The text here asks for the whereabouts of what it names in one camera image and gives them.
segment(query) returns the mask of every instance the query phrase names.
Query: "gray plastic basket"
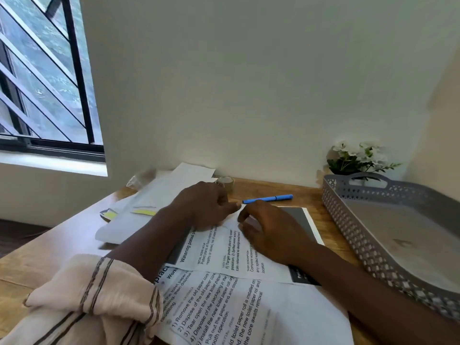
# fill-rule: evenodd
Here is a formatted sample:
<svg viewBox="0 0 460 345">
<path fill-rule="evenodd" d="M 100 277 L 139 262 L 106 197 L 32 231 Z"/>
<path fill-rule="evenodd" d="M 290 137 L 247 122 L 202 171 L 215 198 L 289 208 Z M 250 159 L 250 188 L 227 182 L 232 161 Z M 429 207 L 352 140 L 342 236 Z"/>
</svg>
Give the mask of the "gray plastic basket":
<svg viewBox="0 0 460 345">
<path fill-rule="evenodd" d="M 358 177 L 387 184 L 350 184 Z M 376 173 L 326 175 L 324 180 L 322 200 L 366 270 L 460 322 L 460 203 Z"/>
</svg>

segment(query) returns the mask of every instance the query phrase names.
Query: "sleeve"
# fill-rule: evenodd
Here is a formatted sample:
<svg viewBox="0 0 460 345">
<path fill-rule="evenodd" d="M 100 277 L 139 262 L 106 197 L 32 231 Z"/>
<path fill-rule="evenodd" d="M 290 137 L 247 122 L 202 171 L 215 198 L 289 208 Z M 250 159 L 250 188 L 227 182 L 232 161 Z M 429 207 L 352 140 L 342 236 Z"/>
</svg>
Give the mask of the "sleeve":
<svg viewBox="0 0 460 345">
<path fill-rule="evenodd" d="M 158 288 L 118 260 L 79 254 L 24 301 L 9 344 L 150 344 L 163 313 Z"/>
</svg>

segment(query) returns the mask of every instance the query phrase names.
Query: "forearm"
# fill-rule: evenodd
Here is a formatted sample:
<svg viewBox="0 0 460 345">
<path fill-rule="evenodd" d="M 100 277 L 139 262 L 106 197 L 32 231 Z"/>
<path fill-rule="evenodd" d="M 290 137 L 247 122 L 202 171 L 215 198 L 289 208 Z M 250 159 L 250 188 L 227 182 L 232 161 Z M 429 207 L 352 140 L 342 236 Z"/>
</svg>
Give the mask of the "forearm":
<svg viewBox="0 0 460 345">
<path fill-rule="evenodd" d="M 460 327 L 409 299 L 330 249 L 312 244 L 297 265 L 380 340 L 391 344 L 459 344 Z"/>
<path fill-rule="evenodd" d="M 165 207 L 107 257 L 131 265 L 153 282 L 168 255 L 190 226 L 190 217 L 184 209 Z"/>
</svg>

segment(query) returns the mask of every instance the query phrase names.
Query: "wooden desk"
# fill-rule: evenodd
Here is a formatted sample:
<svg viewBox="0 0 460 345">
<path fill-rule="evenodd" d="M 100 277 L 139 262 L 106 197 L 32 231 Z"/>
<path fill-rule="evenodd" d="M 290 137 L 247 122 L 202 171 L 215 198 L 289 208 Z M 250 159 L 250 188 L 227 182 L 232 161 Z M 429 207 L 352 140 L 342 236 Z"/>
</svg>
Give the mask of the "wooden desk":
<svg viewBox="0 0 460 345">
<path fill-rule="evenodd" d="M 99 212 L 133 193 L 123 188 L 0 259 L 0 338 L 26 315 L 22 300 L 27 294 L 49 281 L 70 257 L 78 253 L 106 255 L 112 249 L 113 245 L 94 239 L 95 232 L 105 224 Z M 241 201 L 273 194 L 293 194 L 293 200 L 276 204 L 306 207 L 326 246 L 360 265 L 324 207 L 321 189 L 236 179 L 230 198 Z M 358 320 L 351 317 L 350 321 L 356 345 L 377 344 Z"/>
</svg>

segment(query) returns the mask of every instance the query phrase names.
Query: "small potted plant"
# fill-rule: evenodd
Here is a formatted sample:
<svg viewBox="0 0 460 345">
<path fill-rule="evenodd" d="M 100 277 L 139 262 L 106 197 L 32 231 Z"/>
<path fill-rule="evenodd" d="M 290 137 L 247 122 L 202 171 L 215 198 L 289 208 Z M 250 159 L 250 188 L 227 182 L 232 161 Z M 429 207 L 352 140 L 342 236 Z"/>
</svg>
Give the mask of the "small potted plant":
<svg viewBox="0 0 460 345">
<path fill-rule="evenodd" d="M 335 160 L 328 160 L 329 169 L 334 174 L 350 175 L 359 172 L 383 172 L 395 169 L 401 163 L 390 163 L 382 152 L 381 146 L 375 143 L 360 143 L 359 147 L 353 147 L 345 141 L 333 146 L 339 156 Z M 364 180 L 376 179 L 366 177 Z"/>
</svg>

